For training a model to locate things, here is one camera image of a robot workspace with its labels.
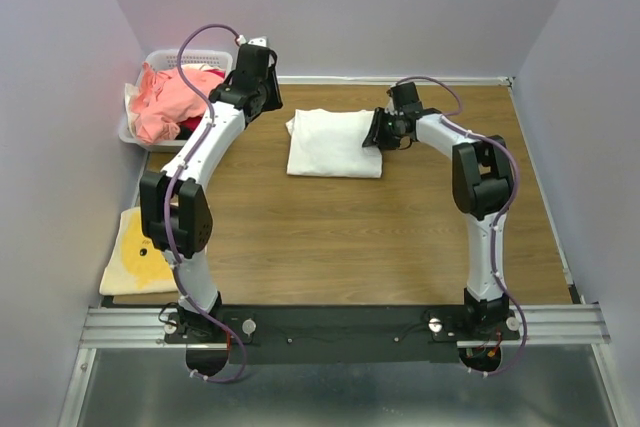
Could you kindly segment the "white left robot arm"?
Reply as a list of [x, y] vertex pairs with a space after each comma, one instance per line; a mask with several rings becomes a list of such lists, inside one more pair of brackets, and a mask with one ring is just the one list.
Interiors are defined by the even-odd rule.
[[216, 312], [219, 291], [206, 256], [214, 227], [206, 188], [233, 142], [262, 113], [280, 109], [282, 99], [277, 54], [262, 39], [241, 45], [235, 68], [208, 92], [186, 76], [183, 53], [178, 50], [179, 78], [205, 102], [205, 112], [178, 154], [161, 171], [147, 171], [141, 177], [141, 226], [169, 265], [180, 294], [178, 305], [189, 315], [188, 331], [209, 342], [231, 329]]

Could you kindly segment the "white floral print t-shirt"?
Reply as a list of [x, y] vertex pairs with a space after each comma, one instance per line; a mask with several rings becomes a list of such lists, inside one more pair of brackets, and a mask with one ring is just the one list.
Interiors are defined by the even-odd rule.
[[285, 123], [290, 135], [290, 176], [370, 178], [382, 176], [382, 154], [365, 147], [371, 111], [296, 110]]

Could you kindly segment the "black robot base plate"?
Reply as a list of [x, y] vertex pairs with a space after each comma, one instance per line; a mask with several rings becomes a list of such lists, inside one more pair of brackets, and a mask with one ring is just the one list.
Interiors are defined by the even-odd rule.
[[516, 341], [512, 312], [491, 320], [463, 305], [240, 305], [206, 318], [178, 308], [160, 319], [168, 344], [221, 349], [233, 364], [455, 363], [462, 345]]

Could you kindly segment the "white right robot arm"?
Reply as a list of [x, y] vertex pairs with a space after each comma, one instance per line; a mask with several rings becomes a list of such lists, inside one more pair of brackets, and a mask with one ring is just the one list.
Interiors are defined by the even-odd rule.
[[423, 106], [411, 80], [389, 88], [385, 108], [374, 110], [363, 145], [398, 150], [402, 141], [428, 145], [451, 161], [452, 197], [465, 215], [469, 276], [464, 301], [451, 309], [455, 326], [480, 339], [510, 314], [504, 281], [503, 233], [518, 190], [515, 160], [499, 136], [487, 137]]

